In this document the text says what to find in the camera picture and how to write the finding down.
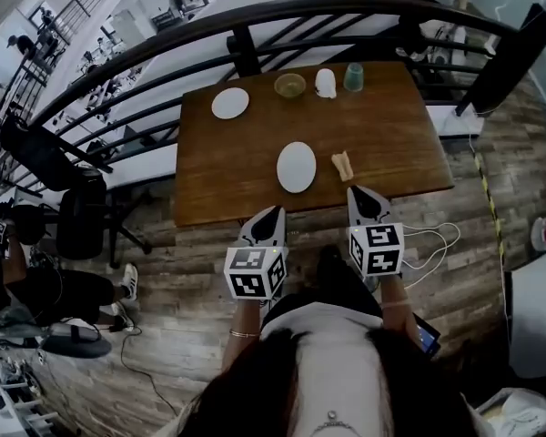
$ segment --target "green glass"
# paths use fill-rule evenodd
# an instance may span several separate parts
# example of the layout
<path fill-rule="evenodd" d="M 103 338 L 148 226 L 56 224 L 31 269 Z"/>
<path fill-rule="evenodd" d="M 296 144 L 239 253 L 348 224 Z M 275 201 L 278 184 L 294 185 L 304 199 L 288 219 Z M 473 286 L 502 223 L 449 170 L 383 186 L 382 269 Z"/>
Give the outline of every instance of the green glass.
<path fill-rule="evenodd" d="M 344 75 L 344 88 L 350 92 L 359 92 L 364 87 L 364 68 L 360 63 L 350 63 Z"/>

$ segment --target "yellow black tape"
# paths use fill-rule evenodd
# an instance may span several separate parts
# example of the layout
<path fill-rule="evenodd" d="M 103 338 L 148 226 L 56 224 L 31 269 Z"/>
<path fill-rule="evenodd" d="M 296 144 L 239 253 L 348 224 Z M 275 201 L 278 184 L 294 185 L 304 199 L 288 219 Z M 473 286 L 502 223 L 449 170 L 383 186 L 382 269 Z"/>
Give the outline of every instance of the yellow black tape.
<path fill-rule="evenodd" d="M 495 203 L 493 202 L 493 197 L 490 193 L 490 185 L 488 183 L 488 179 L 485 177 L 485 174 L 483 173 L 483 169 L 481 168 L 481 162 L 480 159 L 477 157 L 477 154 L 475 151 L 471 151 L 473 155 L 473 161 L 475 162 L 475 167 L 477 168 L 477 171 L 480 173 L 481 178 L 481 185 L 483 186 L 483 190 L 485 191 L 485 195 L 488 199 L 488 203 L 490 204 L 490 210 L 491 210 L 491 216 L 493 217 L 493 223 L 495 224 L 495 235 L 498 239 L 498 246 L 500 249 L 500 258 L 501 258 L 501 264 L 505 266 L 505 247 L 503 245 L 503 237 L 501 235 L 501 223 L 500 219 L 498 218 L 498 213 L 495 208 Z"/>

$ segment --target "round white plate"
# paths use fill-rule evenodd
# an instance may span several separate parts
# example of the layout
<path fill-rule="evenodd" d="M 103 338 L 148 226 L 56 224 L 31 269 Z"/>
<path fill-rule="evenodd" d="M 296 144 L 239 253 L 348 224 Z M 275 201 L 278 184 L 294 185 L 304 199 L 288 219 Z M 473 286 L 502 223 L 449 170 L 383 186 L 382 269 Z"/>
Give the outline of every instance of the round white plate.
<path fill-rule="evenodd" d="M 316 156 L 303 142 L 292 142 L 283 147 L 277 160 L 277 178 L 290 193 L 300 193 L 311 185 L 316 176 Z"/>
<path fill-rule="evenodd" d="M 238 117 L 248 106 L 248 93 L 239 87 L 222 91 L 212 101 L 212 113 L 215 117 L 228 120 Z"/>

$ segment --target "necklace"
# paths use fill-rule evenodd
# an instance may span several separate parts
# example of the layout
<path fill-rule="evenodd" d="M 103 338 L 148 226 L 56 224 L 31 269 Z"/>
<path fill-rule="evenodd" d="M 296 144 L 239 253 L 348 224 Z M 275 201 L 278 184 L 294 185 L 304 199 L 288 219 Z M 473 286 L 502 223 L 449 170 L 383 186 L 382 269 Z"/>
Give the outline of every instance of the necklace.
<path fill-rule="evenodd" d="M 328 427 L 341 427 L 342 429 L 348 429 L 349 431 L 355 433 L 358 437 L 361 437 L 360 434 L 349 424 L 338 421 L 338 414 L 334 411 L 328 412 L 328 421 L 324 422 L 320 426 L 318 426 L 314 432 L 311 433 L 309 437 L 313 437 L 318 432 L 323 431 L 324 429 L 327 429 Z"/>

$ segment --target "long dark hair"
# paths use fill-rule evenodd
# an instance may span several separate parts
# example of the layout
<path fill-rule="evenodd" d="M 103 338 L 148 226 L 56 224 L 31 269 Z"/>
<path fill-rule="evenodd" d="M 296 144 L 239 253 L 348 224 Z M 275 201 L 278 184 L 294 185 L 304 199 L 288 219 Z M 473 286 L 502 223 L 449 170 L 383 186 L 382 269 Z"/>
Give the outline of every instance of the long dark hair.
<path fill-rule="evenodd" d="M 178 435 L 286 437 L 303 336 L 278 330 L 248 346 L 195 399 Z M 414 343 L 383 329 L 371 330 L 367 338 L 386 376 L 394 437 L 477 435 L 459 392 Z"/>

